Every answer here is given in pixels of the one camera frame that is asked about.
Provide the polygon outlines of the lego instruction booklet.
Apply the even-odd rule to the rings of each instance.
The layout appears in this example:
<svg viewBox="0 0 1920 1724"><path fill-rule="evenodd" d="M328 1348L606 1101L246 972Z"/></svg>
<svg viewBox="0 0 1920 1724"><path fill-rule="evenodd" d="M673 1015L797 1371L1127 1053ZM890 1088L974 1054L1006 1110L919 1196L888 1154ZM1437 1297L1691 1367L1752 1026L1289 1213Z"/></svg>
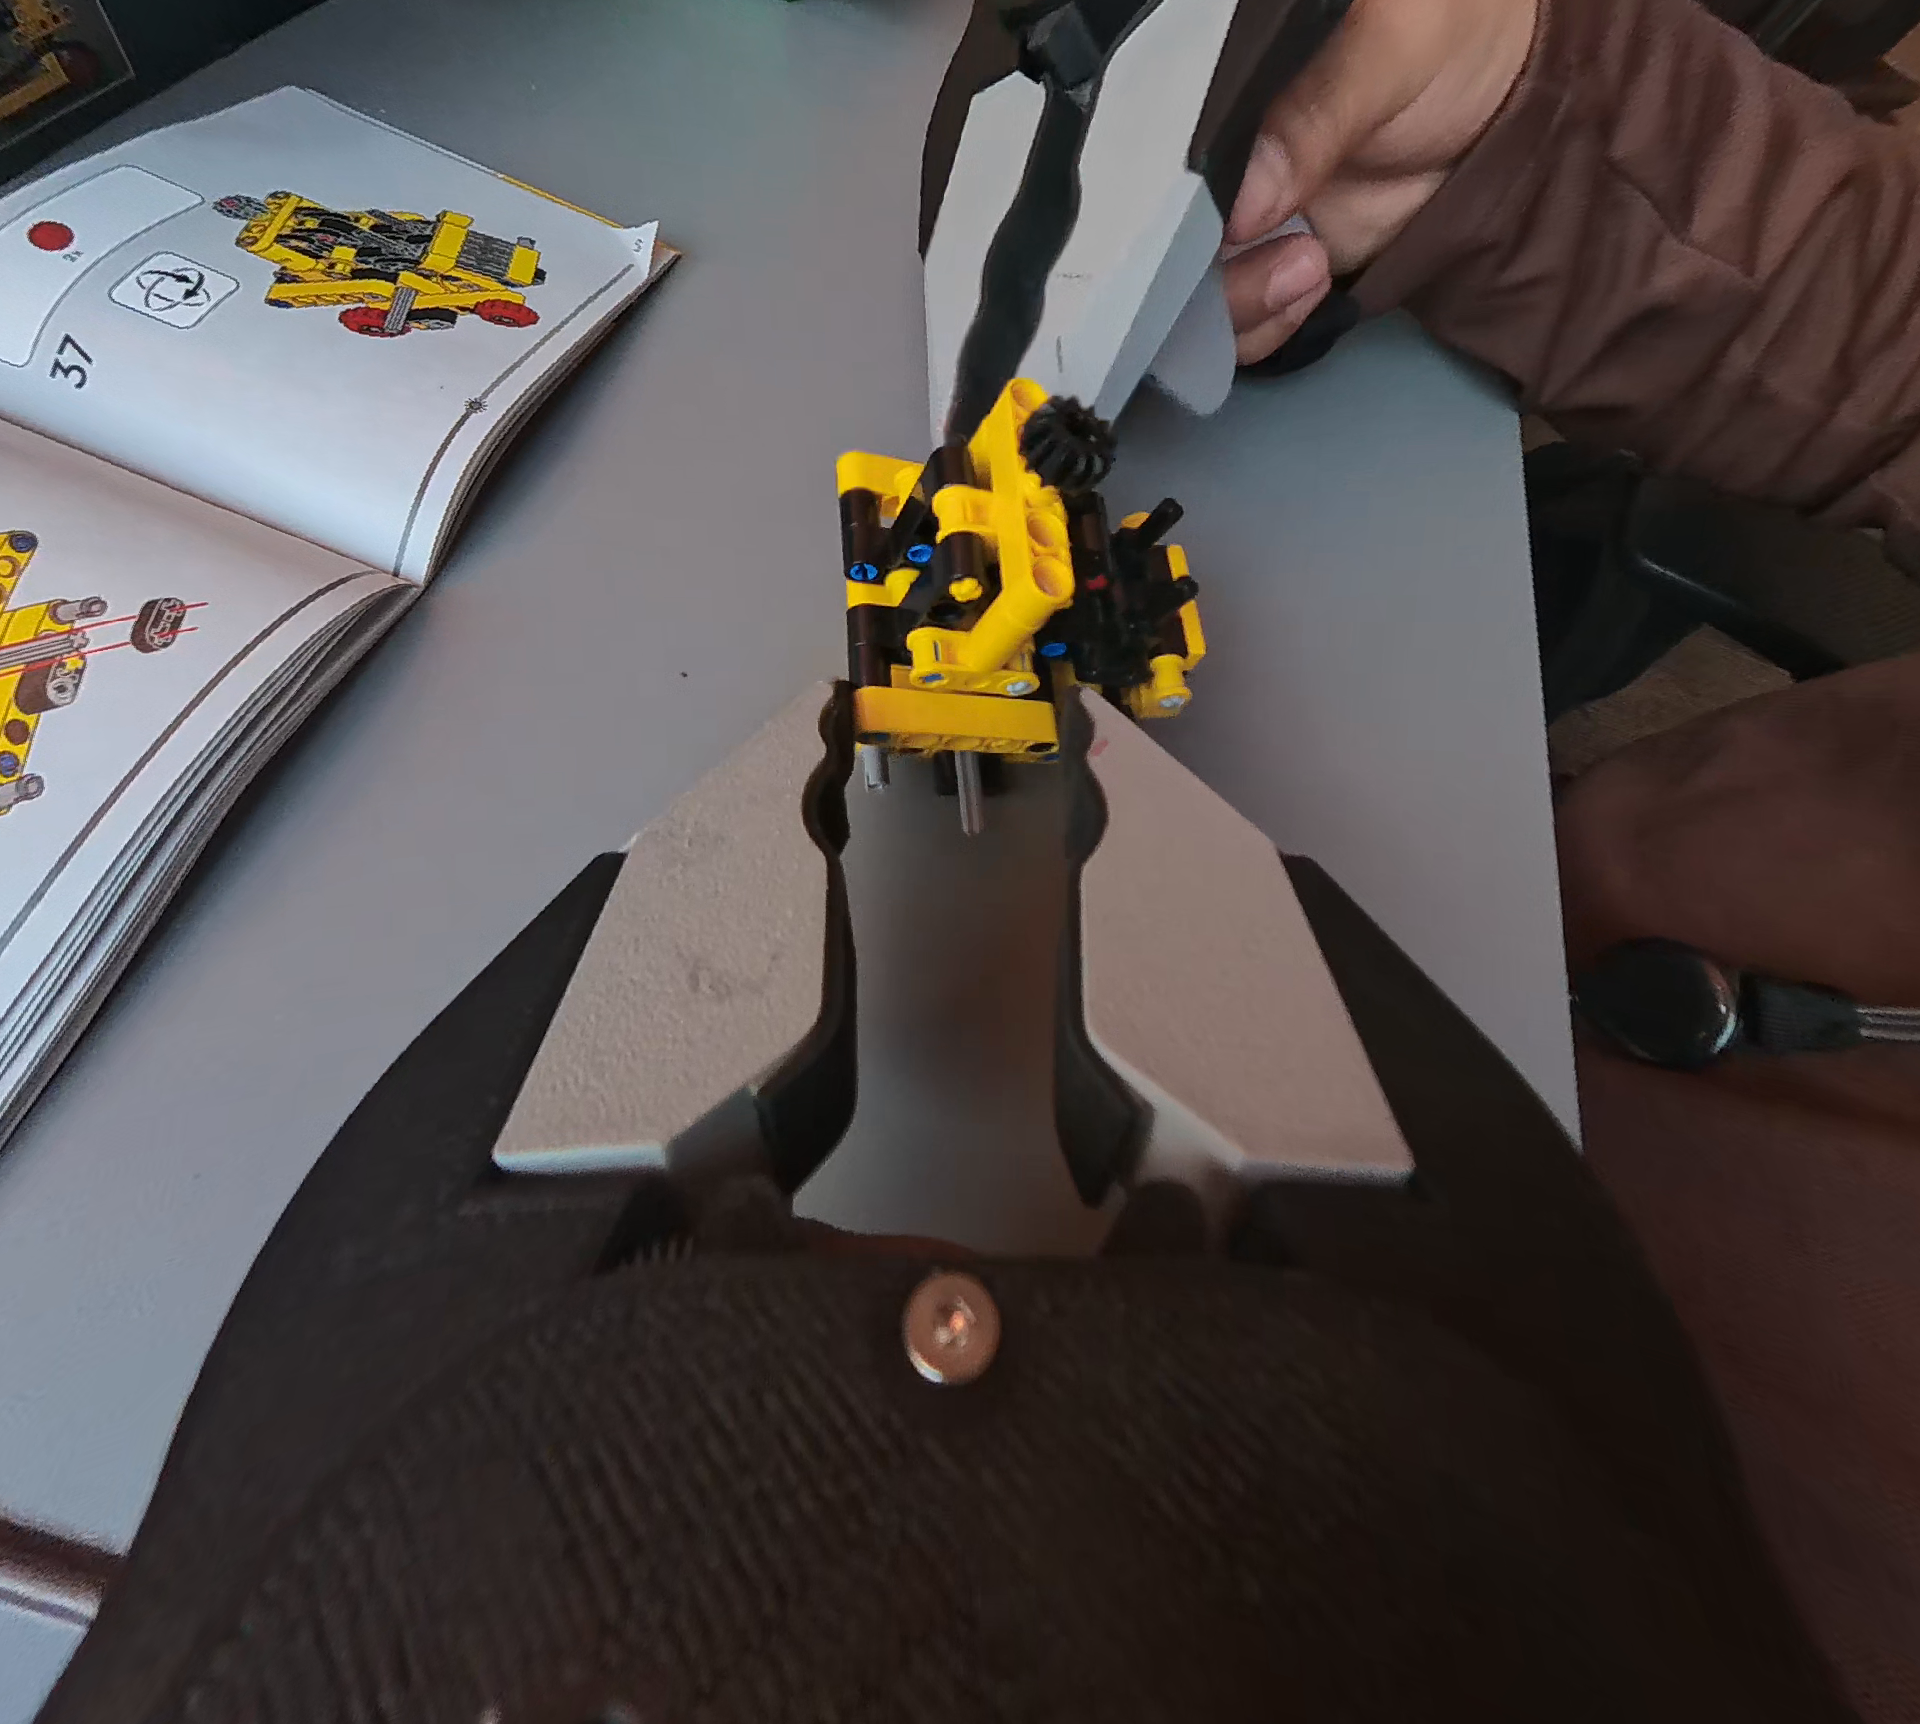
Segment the lego instruction booklet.
<svg viewBox="0 0 1920 1724"><path fill-rule="evenodd" d="M299 87L5 198L3 1133L679 259Z"/></svg>

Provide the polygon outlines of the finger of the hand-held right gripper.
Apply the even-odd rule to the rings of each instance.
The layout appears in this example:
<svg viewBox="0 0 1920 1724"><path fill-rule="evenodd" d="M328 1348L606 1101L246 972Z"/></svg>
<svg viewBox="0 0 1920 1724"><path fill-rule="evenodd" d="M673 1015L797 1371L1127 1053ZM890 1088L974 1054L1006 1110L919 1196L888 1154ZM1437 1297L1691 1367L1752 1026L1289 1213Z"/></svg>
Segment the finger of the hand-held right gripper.
<svg viewBox="0 0 1920 1724"><path fill-rule="evenodd" d="M943 429L989 243L1019 188L1044 85L1011 71L974 94L922 259L929 429Z"/></svg>
<svg viewBox="0 0 1920 1724"><path fill-rule="evenodd" d="M982 259L978 409L1014 379L1113 421L1139 383L1197 416L1233 387L1217 249L1225 224L1194 137L1239 0L1154 0L1067 87L1089 41L1078 8L1031 32L1054 46L1031 153Z"/></svg>

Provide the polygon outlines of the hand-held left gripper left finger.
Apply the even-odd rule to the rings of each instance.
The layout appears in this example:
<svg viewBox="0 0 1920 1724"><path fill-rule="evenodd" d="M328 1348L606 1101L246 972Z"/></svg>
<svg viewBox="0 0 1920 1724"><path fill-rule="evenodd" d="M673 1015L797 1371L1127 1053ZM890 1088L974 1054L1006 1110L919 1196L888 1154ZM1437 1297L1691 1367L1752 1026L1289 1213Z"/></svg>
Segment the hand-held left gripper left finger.
<svg viewBox="0 0 1920 1724"><path fill-rule="evenodd" d="M798 1192L829 1159L856 1103L849 774L849 690L820 682L637 832L499 1168Z"/></svg>

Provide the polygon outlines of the person's right hand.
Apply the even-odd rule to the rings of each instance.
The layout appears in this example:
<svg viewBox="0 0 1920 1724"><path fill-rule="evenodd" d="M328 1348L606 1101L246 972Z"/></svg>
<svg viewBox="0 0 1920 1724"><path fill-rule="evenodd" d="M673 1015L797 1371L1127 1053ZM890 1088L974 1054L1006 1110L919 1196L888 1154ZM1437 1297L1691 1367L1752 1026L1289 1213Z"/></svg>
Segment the person's right hand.
<svg viewBox="0 0 1920 1724"><path fill-rule="evenodd" d="M1224 234L1237 363L1381 256L1509 97L1537 0L1354 0L1267 106Z"/></svg>

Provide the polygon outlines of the yellow black lego vehicle model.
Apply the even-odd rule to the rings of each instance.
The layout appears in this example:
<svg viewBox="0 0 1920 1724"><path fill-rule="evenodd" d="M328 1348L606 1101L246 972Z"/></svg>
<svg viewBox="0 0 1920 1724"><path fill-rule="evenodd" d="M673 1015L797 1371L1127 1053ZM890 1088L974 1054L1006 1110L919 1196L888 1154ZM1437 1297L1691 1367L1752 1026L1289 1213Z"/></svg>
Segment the yellow black lego vehicle model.
<svg viewBox="0 0 1920 1724"><path fill-rule="evenodd" d="M862 774L932 764L967 836L997 768L1060 747L1056 699L1099 693L1137 721L1180 715L1206 653L1197 585L1165 499L1111 519L1114 429L1011 379L963 444L926 465L835 462L854 734Z"/></svg>

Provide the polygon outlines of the person's right forearm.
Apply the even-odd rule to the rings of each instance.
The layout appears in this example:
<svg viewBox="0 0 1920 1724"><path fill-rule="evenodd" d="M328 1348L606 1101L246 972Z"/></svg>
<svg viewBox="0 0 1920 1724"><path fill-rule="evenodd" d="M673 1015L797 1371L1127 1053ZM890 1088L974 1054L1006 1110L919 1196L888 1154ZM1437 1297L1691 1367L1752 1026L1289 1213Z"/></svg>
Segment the person's right forearm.
<svg viewBox="0 0 1920 1724"><path fill-rule="evenodd" d="M1539 0L1491 127L1357 278L1569 442L1916 571L1916 143L1691 0Z"/></svg>

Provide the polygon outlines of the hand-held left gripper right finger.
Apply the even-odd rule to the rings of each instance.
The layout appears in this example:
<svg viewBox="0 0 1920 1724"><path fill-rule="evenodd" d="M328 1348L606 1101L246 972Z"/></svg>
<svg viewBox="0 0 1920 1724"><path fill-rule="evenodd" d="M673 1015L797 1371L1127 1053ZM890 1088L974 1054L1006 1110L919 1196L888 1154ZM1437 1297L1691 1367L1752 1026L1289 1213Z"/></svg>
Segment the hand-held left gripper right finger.
<svg viewBox="0 0 1920 1724"><path fill-rule="evenodd" d="M1278 849L1099 693L1056 708L1054 1123L1081 1201L1406 1184L1411 1147Z"/></svg>

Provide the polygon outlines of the black chair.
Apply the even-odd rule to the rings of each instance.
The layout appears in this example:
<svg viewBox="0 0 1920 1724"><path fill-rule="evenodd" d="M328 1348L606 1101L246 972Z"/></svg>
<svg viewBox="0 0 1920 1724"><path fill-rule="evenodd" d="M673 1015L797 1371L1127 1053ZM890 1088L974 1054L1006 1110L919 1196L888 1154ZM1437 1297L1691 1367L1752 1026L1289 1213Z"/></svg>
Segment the black chair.
<svg viewBox="0 0 1920 1724"><path fill-rule="evenodd" d="M1548 723L1639 682L1694 631L1811 682L1884 653L1871 541L1551 442L1524 454Z"/></svg>

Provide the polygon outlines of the person's brown sweater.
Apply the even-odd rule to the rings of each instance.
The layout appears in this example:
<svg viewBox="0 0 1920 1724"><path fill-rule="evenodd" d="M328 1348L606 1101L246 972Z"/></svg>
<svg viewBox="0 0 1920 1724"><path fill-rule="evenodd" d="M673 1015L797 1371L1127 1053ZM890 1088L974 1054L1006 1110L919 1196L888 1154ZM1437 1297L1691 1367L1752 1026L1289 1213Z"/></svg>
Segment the person's brown sweater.
<svg viewBox="0 0 1920 1724"><path fill-rule="evenodd" d="M1569 962L1669 939L1918 1004L1918 657L1639 741L1557 811ZM1916 1045L1694 1075L1579 1034L1587 1157L1694 1337L1801 1614L1918 1718Z"/></svg>

